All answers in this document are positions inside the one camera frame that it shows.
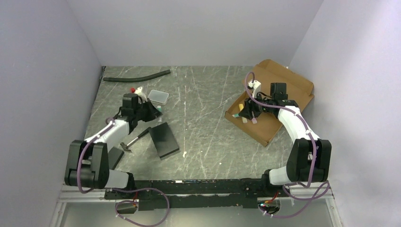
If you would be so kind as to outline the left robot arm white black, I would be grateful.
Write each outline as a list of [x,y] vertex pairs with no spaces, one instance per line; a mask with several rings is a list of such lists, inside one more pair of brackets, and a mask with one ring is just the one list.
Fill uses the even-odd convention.
[[85,140],[74,140],[69,147],[64,182],[81,193],[93,189],[113,189],[125,199],[136,192],[132,173],[112,170],[109,151],[137,127],[162,116],[147,97],[134,93],[123,95],[116,115],[106,119],[106,126]]

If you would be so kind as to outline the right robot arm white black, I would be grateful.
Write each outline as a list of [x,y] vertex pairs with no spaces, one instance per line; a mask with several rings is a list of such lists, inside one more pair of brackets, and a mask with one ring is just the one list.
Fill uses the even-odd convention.
[[326,181],[331,143],[321,139],[309,127],[296,101],[288,98],[286,83],[271,83],[268,96],[261,92],[261,86],[257,80],[248,82],[249,98],[245,99],[239,116],[254,122],[262,113],[272,114],[285,127],[293,143],[287,164],[268,170],[269,178],[261,182],[261,192],[272,196],[279,190],[279,185],[303,182],[310,186]]

